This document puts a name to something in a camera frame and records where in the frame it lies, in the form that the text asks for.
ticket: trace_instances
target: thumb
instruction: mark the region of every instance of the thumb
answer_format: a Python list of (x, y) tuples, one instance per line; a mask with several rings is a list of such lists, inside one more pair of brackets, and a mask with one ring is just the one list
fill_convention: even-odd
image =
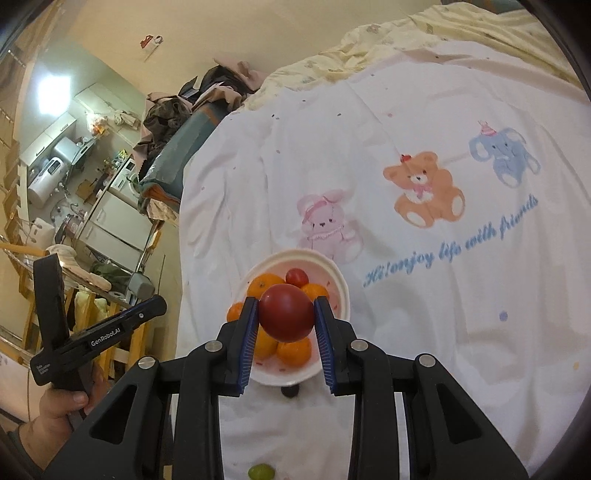
[(84, 392), (70, 392), (50, 388), (41, 397), (39, 413), (43, 417), (59, 419), (73, 411), (84, 408), (87, 403), (88, 395)]

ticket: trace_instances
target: bowl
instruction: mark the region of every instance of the bowl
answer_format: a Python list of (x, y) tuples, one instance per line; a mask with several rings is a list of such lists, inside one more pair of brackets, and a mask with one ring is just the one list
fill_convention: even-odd
[[(278, 252), (254, 266), (241, 281), (234, 302), (244, 301), (248, 284), (263, 273), (274, 273), (281, 278), (291, 268), (301, 268), (311, 283), (326, 287), (335, 318), (350, 320), (349, 288), (336, 264), (324, 255), (309, 249), (292, 249)], [(288, 387), (308, 380), (322, 371), (318, 341), (314, 329), (308, 335), (312, 343), (312, 356), (302, 367), (285, 365), (275, 355), (267, 360), (252, 361), (251, 378), (262, 385)]]

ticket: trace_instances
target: bed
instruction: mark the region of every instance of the bed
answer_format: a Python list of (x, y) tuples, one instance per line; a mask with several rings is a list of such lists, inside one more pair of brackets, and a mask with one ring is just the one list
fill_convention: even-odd
[[(435, 354), (533, 474), (591, 378), (589, 112), (525, 11), (432, 7), (278, 70), (186, 167), (177, 356), (253, 265), (311, 245), (360, 338)], [(226, 477), (346, 478), (352, 412), (322, 377), (296, 400), (251, 383), (220, 400)]]

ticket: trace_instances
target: pink bunny print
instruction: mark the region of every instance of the pink bunny print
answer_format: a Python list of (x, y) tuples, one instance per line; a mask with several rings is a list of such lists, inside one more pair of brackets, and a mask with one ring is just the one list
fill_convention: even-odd
[(306, 195), (297, 203), (305, 235), (299, 248), (311, 248), (341, 264), (357, 258), (363, 239), (356, 222), (345, 219), (340, 205), (344, 198), (343, 190), (331, 190), (323, 195)]

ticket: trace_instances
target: orange teddy bear print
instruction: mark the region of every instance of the orange teddy bear print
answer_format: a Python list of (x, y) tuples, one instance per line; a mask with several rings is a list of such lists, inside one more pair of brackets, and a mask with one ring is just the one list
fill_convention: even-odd
[(429, 228), (435, 220), (455, 222), (464, 213), (464, 194), (453, 185), (452, 174), (439, 168), (433, 152), (401, 155), (400, 165), (385, 168), (384, 177), (404, 190), (394, 210), (411, 225)]

